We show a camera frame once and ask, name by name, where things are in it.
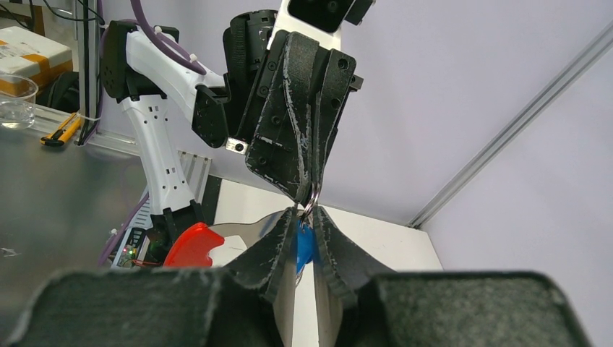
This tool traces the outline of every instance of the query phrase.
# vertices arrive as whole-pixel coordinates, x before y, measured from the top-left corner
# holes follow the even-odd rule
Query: cardboard box
[[[22,27],[0,29],[0,74],[28,77],[42,88],[67,71],[72,71],[70,47]],[[20,88],[0,79],[5,93],[19,95]]]

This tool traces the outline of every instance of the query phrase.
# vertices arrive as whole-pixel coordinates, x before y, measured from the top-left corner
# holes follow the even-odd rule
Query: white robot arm
[[[177,64],[162,54],[142,31],[127,35],[128,65],[146,76],[174,101],[191,123],[196,102],[196,86],[223,87],[223,78],[209,69],[202,76]],[[162,215],[189,206],[194,194],[185,182],[177,149],[168,138],[168,124],[176,115],[168,115],[167,99],[162,95],[142,95],[139,100],[125,98],[122,111],[130,119],[139,144],[153,215]]]

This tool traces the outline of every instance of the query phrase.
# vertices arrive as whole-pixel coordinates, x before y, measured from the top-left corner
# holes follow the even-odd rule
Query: white cable
[[[88,121],[100,121],[100,118],[90,118],[83,116],[80,112],[77,112],[77,117],[87,119]]]

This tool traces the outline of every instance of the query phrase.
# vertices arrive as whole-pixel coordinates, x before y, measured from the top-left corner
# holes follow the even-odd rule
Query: screw
[[[346,59],[341,59],[338,61],[338,67],[341,70],[347,70],[349,68],[349,61],[347,61]]]

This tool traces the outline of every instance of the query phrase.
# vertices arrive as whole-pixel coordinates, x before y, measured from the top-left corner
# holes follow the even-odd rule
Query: black cable
[[[32,0],[30,0],[30,17],[32,18],[32,27],[30,28],[31,32],[34,32],[34,27],[36,26],[35,16],[36,14],[34,13],[34,4],[32,3]]]
[[[66,17],[66,16],[64,16],[62,14],[57,13],[53,9],[53,7],[51,7],[51,5],[48,3],[47,0],[43,0],[43,2],[45,3],[45,5],[47,5],[47,8],[49,9],[49,11],[51,11],[51,13],[53,13],[56,17],[60,17],[60,18],[62,18],[64,20],[69,20],[71,22],[91,22],[93,20],[97,20],[98,19],[98,18],[94,17],[94,18],[86,18],[86,19],[80,20],[80,19],[77,19],[77,18]]]
[[[86,9],[89,8],[89,6],[87,6],[84,3],[81,3],[83,5],[83,21],[88,21],[89,22],[89,12],[85,11]],[[89,117],[91,115],[90,113],[90,26],[89,25],[83,25],[83,38],[84,38],[84,50],[83,50],[83,67],[85,70],[84,76],[85,76],[85,116]],[[83,146],[83,143],[85,142],[85,131],[86,129],[90,128],[90,121],[88,119],[85,119],[85,121],[83,122],[83,128],[81,129],[81,134],[79,135],[79,141],[77,142],[78,146]]]
[[[94,11],[94,10],[93,10],[91,7],[89,7],[89,6],[85,5],[85,4],[83,4],[83,0],[77,0],[77,1],[78,1],[78,2],[79,2],[81,5],[83,5],[83,7],[84,7],[84,8],[85,8],[85,7],[87,7],[87,9],[88,9],[90,12],[92,12],[92,13],[93,13],[93,14],[94,14],[94,15],[95,15],[95,16],[96,16],[98,19],[99,19],[99,20],[98,20],[98,22],[100,23],[100,25],[104,25],[104,24],[105,24],[105,22],[104,22],[104,18],[102,18],[102,16],[100,16],[100,15],[99,15],[99,14],[98,14],[96,11]]]
[[[25,25],[25,24],[24,24],[24,23],[22,23],[22,22],[21,22],[21,21],[20,21],[20,20],[19,20],[17,17],[15,17],[15,14],[14,14],[13,12],[9,11],[9,9],[7,9],[7,7],[6,7],[6,6],[4,6],[3,4],[0,4],[0,7],[1,7],[1,8],[2,8],[4,11],[6,11],[6,12],[9,14],[9,16],[11,16],[11,18],[12,18],[12,19],[13,19],[15,22],[17,22],[19,25],[21,25],[21,26],[22,26],[22,27],[24,27],[25,29],[28,29],[28,30],[30,29],[30,28],[29,28],[27,25]]]

